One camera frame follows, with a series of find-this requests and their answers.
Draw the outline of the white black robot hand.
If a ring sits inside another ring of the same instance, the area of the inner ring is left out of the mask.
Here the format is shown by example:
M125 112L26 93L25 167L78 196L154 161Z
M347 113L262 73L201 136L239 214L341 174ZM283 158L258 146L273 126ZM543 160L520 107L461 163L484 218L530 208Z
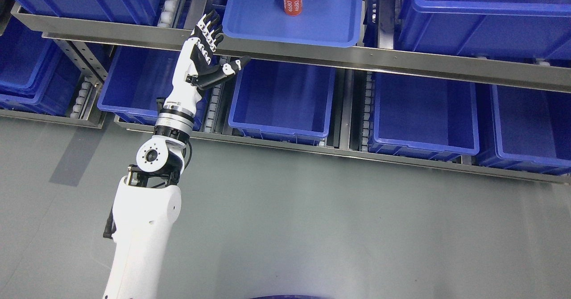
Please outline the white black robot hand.
M159 115L173 114L193 119L201 93L235 77L251 61L243 56L223 64L213 63L223 40L220 15L212 10L196 23L178 56L173 74L173 90L164 101Z

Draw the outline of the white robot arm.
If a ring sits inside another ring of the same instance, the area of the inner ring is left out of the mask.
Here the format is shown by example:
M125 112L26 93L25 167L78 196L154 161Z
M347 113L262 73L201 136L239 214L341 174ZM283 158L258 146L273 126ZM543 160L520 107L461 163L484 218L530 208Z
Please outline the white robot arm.
M104 299L157 296L167 243L182 208L178 183L193 126L193 113L163 108L153 135L120 179L105 232L116 250Z

